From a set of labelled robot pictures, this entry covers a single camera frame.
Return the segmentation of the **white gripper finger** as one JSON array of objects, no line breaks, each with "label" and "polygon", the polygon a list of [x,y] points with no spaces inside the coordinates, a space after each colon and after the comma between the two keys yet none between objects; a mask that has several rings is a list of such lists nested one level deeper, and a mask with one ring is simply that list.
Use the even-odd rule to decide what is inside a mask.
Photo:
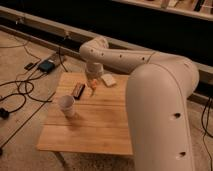
[{"label": "white gripper finger", "polygon": [[103,79],[101,77],[97,77],[98,84],[104,84]]},{"label": "white gripper finger", "polygon": [[91,87],[91,81],[92,81],[92,80],[89,81],[89,87],[90,87],[90,89],[91,89],[91,94],[90,94],[90,96],[92,97],[92,96],[94,95],[94,93],[95,93],[95,90],[93,90],[92,87]]}]

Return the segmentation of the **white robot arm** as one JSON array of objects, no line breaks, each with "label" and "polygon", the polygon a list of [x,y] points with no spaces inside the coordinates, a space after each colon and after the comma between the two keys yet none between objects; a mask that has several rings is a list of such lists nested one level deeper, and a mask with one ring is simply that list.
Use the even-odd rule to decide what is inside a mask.
[{"label": "white robot arm", "polygon": [[199,82],[188,58],[162,52],[111,49],[99,36],[80,56],[129,74],[125,106],[136,171],[195,171],[187,98]]}]

